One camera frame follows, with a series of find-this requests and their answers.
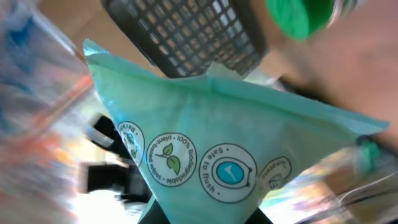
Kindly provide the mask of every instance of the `wet wipes package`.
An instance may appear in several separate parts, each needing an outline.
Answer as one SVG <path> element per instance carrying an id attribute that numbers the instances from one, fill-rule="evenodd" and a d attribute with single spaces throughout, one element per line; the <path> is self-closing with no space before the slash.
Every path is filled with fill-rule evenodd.
<path id="1" fill-rule="evenodd" d="M 267 192 L 387 126 L 237 80 L 160 78 L 89 40 L 85 55 L 170 223 L 244 223 Z"/>

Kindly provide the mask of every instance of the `white cable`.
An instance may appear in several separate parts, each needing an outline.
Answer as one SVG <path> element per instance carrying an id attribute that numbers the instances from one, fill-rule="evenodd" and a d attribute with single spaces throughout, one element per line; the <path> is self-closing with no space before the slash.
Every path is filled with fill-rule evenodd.
<path id="1" fill-rule="evenodd" d="M 374 182 L 371 182 L 370 184 L 366 184 L 366 185 L 364 185 L 364 186 L 362 186 L 362 187 L 358 187 L 357 189 L 350 190 L 349 192 L 345 193 L 344 196 L 342 196 L 341 199 L 339 199 L 338 203 L 341 204 L 341 202 L 344 200 L 344 198 L 346 198 L 348 195 L 352 194 L 353 192 L 356 192 L 356 191 L 359 191 L 359 190 L 363 190 L 363 189 L 368 188 L 368 187 L 370 187 L 370 186 L 376 185 L 376 184 L 382 182 L 383 180 L 386 180 L 386 179 L 392 177 L 393 175 L 395 175 L 395 174 L 397 174 L 397 173 L 398 173 L 398 171 L 395 171 L 395 172 L 393 172 L 392 174 L 389 174 L 389 175 L 387 175 L 387 176 L 385 176 L 385 177 L 383 177 L 383 178 L 381 178 L 381 179 L 379 179 L 379 180 L 376 180 L 376 181 L 374 181 Z"/>

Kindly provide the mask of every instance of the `green leaf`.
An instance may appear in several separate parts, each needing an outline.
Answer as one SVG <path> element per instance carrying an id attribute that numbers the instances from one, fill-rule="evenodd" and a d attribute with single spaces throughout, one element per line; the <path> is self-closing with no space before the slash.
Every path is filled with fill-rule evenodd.
<path id="1" fill-rule="evenodd" d="M 127 140 L 129 141 L 130 144 L 134 144 L 134 137 L 132 136 L 131 133 L 127 134 Z"/>
<path id="2" fill-rule="evenodd" d="M 180 172 L 180 159 L 177 156 L 170 156 L 167 158 L 167 166 L 174 170 L 175 175 L 178 175 Z"/>
<path id="3" fill-rule="evenodd" d="M 169 156 L 173 152 L 173 144 L 170 143 L 166 147 L 163 148 L 163 155 Z"/>
<path id="4" fill-rule="evenodd" d="M 134 150 L 130 150 L 130 154 L 131 154 L 131 156 L 135 159 L 136 158 L 136 151 L 134 151 Z"/>

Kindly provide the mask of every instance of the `green container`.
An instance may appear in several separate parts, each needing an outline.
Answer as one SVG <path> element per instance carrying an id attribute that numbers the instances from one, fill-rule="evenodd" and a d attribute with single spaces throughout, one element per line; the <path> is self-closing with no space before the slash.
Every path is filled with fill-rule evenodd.
<path id="1" fill-rule="evenodd" d="M 304 40 L 328 25 L 335 0 L 266 0 L 266 6 L 285 35 Z"/>

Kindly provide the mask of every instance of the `black plastic basket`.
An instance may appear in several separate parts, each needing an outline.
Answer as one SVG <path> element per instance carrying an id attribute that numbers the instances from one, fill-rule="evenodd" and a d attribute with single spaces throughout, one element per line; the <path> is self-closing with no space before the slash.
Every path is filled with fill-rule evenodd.
<path id="1" fill-rule="evenodd" d="M 245 76 L 266 52 L 249 1 L 104 0 L 134 45 L 168 77 L 192 77 L 212 61 Z"/>

